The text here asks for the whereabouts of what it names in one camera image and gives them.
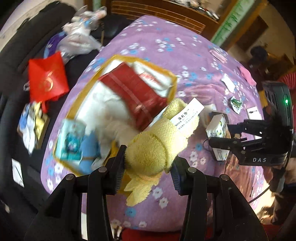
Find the white paper card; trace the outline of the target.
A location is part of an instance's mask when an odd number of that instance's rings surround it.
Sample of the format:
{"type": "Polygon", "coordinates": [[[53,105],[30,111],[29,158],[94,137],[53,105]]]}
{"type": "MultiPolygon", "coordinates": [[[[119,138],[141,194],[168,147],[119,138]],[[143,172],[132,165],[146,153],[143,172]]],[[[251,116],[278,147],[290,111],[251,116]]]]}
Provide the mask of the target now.
{"type": "Polygon", "coordinates": [[[177,130],[194,131],[198,126],[199,114],[203,109],[203,104],[196,98],[193,98],[184,109],[171,118],[171,122],[175,125],[177,130]]]}

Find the red gift bag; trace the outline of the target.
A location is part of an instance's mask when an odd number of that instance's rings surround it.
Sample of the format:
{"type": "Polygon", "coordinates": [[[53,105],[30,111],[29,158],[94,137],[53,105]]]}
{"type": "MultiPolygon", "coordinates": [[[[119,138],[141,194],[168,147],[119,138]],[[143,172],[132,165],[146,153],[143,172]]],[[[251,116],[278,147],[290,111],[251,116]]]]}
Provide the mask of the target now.
{"type": "Polygon", "coordinates": [[[69,92],[61,52],[45,59],[30,59],[28,65],[30,101],[41,104],[42,111],[48,112],[48,103],[57,101],[69,92]]]}

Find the clear plastic bag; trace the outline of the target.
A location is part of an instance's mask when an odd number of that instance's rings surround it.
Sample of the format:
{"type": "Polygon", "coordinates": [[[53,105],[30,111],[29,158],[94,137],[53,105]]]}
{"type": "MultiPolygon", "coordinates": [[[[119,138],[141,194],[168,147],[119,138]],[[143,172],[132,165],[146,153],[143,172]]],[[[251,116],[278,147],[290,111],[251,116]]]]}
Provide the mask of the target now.
{"type": "Polygon", "coordinates": [[[100,51],[104,39],[103,18],[107,15],[107,7],[89,11],[87,6],[80,8],[70,22],[62,27],[62,31],[54,35],[47,43],[44,58],[59,52],[63,63],[77,55],[86,55],[93,50],[100,51]]]}

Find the blue fluffy cloth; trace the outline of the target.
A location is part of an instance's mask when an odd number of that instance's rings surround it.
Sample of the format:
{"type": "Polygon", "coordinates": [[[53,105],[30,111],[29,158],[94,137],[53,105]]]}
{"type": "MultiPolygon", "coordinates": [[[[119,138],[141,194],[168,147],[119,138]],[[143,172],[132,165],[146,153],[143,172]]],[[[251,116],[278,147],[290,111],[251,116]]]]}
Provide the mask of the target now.
{"type": "Polygon", "coordinates": [[[82,174],[89,174],[92,172],[92,164],[97,157],[101,157],[100,144],[95,132],[85,135],[80,146],[81,161],[79,163],[79,170],[82,174]]]}

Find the wooden cabinet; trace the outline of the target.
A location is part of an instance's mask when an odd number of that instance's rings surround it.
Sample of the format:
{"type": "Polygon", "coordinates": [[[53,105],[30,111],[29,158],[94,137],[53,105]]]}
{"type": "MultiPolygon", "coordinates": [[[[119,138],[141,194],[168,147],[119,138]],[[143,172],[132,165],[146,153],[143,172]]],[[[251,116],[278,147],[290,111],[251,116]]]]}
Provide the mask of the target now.
{"type": "Polygon", "coordinates": [[[193,8],[190,1],[99,1],[99,6],[107,7],[109,14],[122,15],[129,20],[150,15],[177,23],[228,51],[260,12],[267,1],[220,1],[222,11],[217,18],[205,5],[208,1],[198,1],[193,8]]]}

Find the white paper sheet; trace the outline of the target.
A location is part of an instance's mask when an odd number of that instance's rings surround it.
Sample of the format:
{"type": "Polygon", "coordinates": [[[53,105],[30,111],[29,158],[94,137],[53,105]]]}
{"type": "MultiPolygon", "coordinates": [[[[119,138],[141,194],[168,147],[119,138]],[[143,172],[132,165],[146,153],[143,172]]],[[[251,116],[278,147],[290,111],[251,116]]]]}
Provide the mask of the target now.
{"type": "Polygon", "coordinates": [[[246,109],[247,116],[249,120],[262,120],[262,116],[260,114],[260,111],[256,106],[247,108],[246,109]]]}

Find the pink cloth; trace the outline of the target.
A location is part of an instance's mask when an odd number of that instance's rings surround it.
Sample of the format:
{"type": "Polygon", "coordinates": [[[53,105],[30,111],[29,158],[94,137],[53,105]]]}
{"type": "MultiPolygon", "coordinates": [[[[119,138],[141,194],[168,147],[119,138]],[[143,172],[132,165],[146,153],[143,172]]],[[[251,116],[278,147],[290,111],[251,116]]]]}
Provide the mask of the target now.
{"type": "Polygon", "coordinates": [[[240,74],[247,81],[247,83],[251,86],[256,86],[256,81],[252,78],[251,73],[243,66],[239,67],[240,74]]]}

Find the white printed packet in box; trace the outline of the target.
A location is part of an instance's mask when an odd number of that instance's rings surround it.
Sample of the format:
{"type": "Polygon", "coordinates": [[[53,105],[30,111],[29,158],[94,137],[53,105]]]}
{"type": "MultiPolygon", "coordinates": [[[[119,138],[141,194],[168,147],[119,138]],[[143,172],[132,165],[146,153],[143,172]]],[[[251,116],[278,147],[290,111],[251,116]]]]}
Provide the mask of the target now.
{"type": "Polygon", "coordinates": [[[132,63],[131,68],[156,94],[161,97],[168,97],[169,91],[173,86],[171,77],[157,72],[138,61],[132,63]]]}

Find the purple floral tablecloth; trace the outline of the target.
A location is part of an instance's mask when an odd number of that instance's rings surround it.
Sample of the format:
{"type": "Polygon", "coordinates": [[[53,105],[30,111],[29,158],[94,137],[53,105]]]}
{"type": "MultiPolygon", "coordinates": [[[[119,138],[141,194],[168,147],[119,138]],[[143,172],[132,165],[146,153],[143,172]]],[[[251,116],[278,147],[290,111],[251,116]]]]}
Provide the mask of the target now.
{"type": "Polygon", "coordinates": [[[218,46],[170,21],[142,16],[90,62],[55,121],[41,168],[53,192],[69,173],[97,170],[126,146],[121,187],[107,197],[113,227],[173,232],[187,197],[174,189],[176,157],[206,175],[227,174],[252,207],[266,188],[262,167],[242,166],[208,137],[230,138],[228,124],[260,120],[262,107],[241,64],[218,46]]]}

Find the person in red sweater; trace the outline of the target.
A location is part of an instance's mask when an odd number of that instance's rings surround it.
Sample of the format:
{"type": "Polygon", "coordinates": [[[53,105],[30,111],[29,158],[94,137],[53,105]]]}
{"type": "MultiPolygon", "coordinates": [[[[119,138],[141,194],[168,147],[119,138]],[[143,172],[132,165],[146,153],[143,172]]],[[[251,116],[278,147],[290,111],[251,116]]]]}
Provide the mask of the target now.
{"type": "Polygon", "coordinates": [[[286,54],[278,57],[267,51],[267,44],[255,46],[250,50],[251,59],[247,66],[257,83],[257,90],[260,95],[261,105],[267,105],[264,99],[262,83],[264,81],[277,81],[284,75],[295,71],[295,63],[292,63],[286,54]]]}

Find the white lemon-print tissue pack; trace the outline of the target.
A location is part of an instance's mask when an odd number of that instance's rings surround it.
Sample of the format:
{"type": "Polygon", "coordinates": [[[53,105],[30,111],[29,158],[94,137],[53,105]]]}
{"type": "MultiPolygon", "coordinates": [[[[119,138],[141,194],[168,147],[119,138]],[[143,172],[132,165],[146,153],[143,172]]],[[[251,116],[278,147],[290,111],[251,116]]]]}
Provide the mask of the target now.
{"type": "MultiPolygon", "coordinates": [[[[224,115],[216,114],[212,117],[206,128],[207,137],[230,138],[230,133],[227,127],[227,122],[224,115]]],[[[226,161],[229,150],[212,148],[217,161],[226,161]]]]}

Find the beige sock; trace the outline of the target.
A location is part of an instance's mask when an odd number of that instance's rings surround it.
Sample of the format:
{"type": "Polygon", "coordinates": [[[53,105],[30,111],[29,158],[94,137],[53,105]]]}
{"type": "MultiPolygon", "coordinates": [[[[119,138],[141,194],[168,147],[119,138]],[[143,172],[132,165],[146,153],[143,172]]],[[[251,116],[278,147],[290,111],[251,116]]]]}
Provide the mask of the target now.
{"type": "Polygon", "coordinates": [[[123,100],[100,84],[86,95],[75,118],[86,124],[86,133],[95,132],[101,144],[128,146],[139,134],[123,100]]]}

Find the green white packet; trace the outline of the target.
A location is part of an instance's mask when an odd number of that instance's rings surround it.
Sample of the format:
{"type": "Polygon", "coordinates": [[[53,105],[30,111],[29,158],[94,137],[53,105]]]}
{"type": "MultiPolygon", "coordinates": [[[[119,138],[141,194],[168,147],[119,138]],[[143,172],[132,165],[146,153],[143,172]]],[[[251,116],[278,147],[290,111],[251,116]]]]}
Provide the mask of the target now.
{"type": "Polygon", "coordinates": [[[230,98],[230,105],[235,113],[240,114],[243,102],[240,100],[237,100],[234,96],[230,98]]]}

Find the yellow towel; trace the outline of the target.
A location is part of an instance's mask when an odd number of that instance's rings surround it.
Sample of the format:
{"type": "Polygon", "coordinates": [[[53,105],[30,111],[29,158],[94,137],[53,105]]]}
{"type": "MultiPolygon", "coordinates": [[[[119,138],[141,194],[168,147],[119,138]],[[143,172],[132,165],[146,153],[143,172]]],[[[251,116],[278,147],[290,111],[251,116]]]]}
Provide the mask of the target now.
{"type": "Polygon", "coordinates": [[[153,186],[158,185],[162,173],[168,173],[175,157],[188,145],[192,130],[177,130],[171,118],[188,103],[173,99],[161,118],[150,128],[136,135],[125,151],[125,171],[130,181],[124,191],[129,192],[127,206],[143,202],[153,186]]]}

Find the yellow shallow box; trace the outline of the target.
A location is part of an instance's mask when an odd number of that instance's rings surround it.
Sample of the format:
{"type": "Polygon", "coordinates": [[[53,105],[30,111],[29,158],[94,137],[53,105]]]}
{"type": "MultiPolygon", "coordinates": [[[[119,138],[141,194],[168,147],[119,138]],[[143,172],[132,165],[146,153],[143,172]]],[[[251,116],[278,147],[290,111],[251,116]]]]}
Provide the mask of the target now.
{"type": "Polygon", "coordinates": [[[112,56],[87,84],[70,91],[53,158],[76,176],[91,173],[117,153],[117,136],[106,132],[111,121],[143,131],[174,99],[176,90],[177,77],[170,71],[140,58],[112,56]]]}

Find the red velvet pouch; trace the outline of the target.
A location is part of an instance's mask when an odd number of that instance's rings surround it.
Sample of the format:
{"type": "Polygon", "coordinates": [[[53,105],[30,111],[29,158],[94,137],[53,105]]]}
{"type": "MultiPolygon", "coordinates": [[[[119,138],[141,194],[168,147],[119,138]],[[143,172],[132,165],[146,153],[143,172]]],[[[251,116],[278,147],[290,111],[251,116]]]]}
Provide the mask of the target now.
{"type": "Polygon", "coordinates": [[[126,63],[99,78],[124,101],[136,129],[143,131],[166,106],[163,98],[149,87],[126,63]]]}

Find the teal tissue pack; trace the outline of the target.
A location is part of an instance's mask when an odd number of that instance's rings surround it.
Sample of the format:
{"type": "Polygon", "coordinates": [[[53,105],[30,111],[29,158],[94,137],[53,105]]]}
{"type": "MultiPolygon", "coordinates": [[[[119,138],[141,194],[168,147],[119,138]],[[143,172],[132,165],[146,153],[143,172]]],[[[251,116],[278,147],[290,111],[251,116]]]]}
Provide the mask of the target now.
{"type": "Polygon", "coordinates": [[[64,119],[57,138],[55,156],[62,161],[80,161],[85,129],[86,125],[80,121],[64,119]]]}

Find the pink pencil case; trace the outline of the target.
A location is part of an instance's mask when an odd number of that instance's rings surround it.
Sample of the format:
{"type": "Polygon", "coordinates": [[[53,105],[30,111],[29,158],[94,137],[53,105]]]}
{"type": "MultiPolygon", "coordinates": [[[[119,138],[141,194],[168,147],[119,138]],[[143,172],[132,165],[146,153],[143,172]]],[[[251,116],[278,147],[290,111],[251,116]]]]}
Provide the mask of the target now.
{"type": "Polygon", "coordinates": [[[210,54],[218,59],[221,63],[227,63],[227,55],[217,48],[212,48],[209,50],[210,54]]]}

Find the white sachet packet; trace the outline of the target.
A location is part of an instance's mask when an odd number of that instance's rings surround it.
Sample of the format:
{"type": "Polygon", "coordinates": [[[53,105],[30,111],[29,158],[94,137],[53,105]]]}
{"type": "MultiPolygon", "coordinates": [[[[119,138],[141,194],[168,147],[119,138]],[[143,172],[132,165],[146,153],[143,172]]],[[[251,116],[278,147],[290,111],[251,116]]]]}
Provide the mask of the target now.
{"type": "Polygon", "coordinates": [[[235,84],[232,82],[232,80],[226,73],[224,73],[223,77],[221,78],[221,81],[226,85],[227,89],[231,93],[235,93],[235,84]]]}

